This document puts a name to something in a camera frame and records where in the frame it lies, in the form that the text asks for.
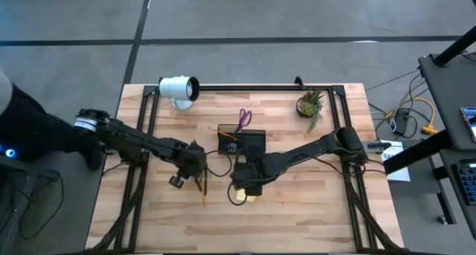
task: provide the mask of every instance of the gray carpet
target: gray carpet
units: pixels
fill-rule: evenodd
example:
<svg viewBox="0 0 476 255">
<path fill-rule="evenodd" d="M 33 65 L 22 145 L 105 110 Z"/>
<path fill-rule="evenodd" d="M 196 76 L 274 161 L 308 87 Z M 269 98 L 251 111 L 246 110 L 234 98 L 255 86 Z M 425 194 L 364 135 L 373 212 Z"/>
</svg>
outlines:
<svg viewBox="0 0 476 255">
<path fill-rule="evenodd" d="M 0 0 L 1 40 L 133 39 L 143 0 Z M 260 36 L 453 36 L 476 23 L 471 0 L 151 0 L 143 38 Z M 450 42 L 315 43 L 141 46 L 132 83 L 197 76 L 202 83 L 382 83 L 417 68 L 422 55 Z M 44 107 L 68 122 L 81 108 L 115 114 L 131 47 L 0 47 L 2 70 Z M 407 92 L 411 76 L 367 93 L 389 111 Z M 427 92 L 423 95 L 431 100 Z M 415 109 L 429 116 L 425 104 Z M 425 122 L 416 117 L 419 125 Z M 439 117 L 437 129 L 443 129 Z M 393 139 L 387 128 L 381 138 Z M 65 201 L 35 239 L 15 254 L 56 254 L 83 248 L 100 173 L 78 154 L 39 161 L 65 180 Z M 446 184 L 457 225 L 436 222 L 436 196 L 394 196 L 405 242 L 413 251 L 473 254 L 476 241 Z M 47 187 L 28 213 L 33 232 L 56 208 L 59 187 Z"/>
</svg>

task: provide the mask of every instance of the wooden tabletop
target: wooden tabletop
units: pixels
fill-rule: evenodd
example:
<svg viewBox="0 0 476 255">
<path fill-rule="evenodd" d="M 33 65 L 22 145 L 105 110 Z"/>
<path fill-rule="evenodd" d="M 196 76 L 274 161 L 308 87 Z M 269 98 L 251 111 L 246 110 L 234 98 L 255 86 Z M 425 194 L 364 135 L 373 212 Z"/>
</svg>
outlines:
<svg viewBox="0 0 476 255">
<path fill-rule="evenodd" d="M 343 85 L 358 136 L 361 141 L 375 140 L 364 86 L 360 83 Z M 120 100 L 117 118 L 132 127 L 137 123 L 143 87 L 126 85 Z M 192 108 L 183 112 L 177 112 L 168 99 L 161 98 L 154 136 L 188 143 L 196 140 L 206 151 L 215 150 L 217 136 L 208 127 L 237 123 L 239 110 L 246 108 L 253 112 L 253 120 L 247 128 L 266 130 L 266 151 L 285 152 L 334 130 L 326 95 L 322 118 L 311 133 L 306 133 L 309 119 L 298 117 L 295 111 L 296 100 L 302 95 L 301 91 L 203 91 Z M 341 124 L 344 124 L 339 100 L 337 104 Z M 337 156 L 321 158 L 341 169 Z M 118 156 L 109 156 L 105 169 L 118 162 Z M 228 160 L 216 153 L 208 156 L 208 165 L 217 173 L 226 172 L 229 167 Z M 368 164 L 367 168 L 383 170 L 379 164 Z M 181 190 L 168 184 L 176 170 L 173 165 L 151 156 L 137 252 L 355 251 L 344 182 L 342 176 L 326 164 L 307 161 L 292 167 L 275 182 L 264 186 L 263 195 L 254 203 L 241 207 L 228 201 L 229 177 L 210 177 L 208 203 L 204 207 L 201 193 L 191 179 Z M 98 243 L 118 217 L 126 173 L 124 166 L 103 176 L 87 248 Z M 364 180 L 371 213 L 388 236 L 403 246 L 385 175 L 366 172 Z M 359 224 L 367 243 L 361 216 Z M 129 227 L 126 226 L 125 245 L 128 239 Z"/>
</svg>

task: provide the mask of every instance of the blue light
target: blue light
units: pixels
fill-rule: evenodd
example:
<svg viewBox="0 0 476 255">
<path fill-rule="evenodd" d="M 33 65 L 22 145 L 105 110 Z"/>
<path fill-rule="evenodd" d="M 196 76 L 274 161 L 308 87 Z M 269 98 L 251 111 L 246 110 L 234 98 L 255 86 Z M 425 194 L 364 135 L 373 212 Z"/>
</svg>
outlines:
<svg viewBox="0 0 476 255">
<path fill-rule="evenodd" d="M 16 152 L 13 149 L 8 149 L 7 151 L 5 151 L 5 155 L 7 156 L 7 158 L 14 158 Z"/>
</svg>

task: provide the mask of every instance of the keyboard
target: keyboard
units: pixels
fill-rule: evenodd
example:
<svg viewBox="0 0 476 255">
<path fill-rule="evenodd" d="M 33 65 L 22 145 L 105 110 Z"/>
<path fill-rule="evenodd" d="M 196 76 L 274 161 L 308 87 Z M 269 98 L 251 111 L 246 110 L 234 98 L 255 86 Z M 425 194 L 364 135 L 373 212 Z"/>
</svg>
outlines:
<svg viewBox="0 0 476 255">
<path fill-rule="evenodd" d="M 476 167 L 471 168 L 457 165 L 453 165 L 453 167 L 461 193 L 465 196 L 466 204 L 476 205 Z"/>
</svg>

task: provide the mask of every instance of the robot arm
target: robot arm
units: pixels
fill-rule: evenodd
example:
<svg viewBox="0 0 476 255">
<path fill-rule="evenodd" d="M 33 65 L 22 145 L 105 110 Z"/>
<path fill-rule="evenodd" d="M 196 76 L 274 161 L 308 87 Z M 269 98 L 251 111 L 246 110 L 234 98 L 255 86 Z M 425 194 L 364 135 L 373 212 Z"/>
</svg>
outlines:
<svg viewBox="0 0 476 255">
<path fill-rule="evenodd" d="M 206 165 L 205 151 L 195 141 L 187 144 L 174 138 L 155 138 L 110 118 L 105 111 L 81 109 L 74 128 L 117 150 L 125 162 L 141 165 L 142 155 L 150 151 L 162 161 L 174 164 L 178 167 L 177 176 L 169 183 L 177 188 L 184 184 L 181 178 L 200 178 Z"/>
<path fill-rule="evenodd" d="M 340 128 L 319 140 L 284 153 L 257 154 L 253 146 L 247 146 L 246 162 L 235 163 L 231 181 L 236 190 L 245 189 L 248 196 L 261 196 L 263 185 L 276 180 L 288 168 L 325 154 L 336 154 L 358 165 L 368 161 L 356 131 L 353 128 Z"/>
</svg>

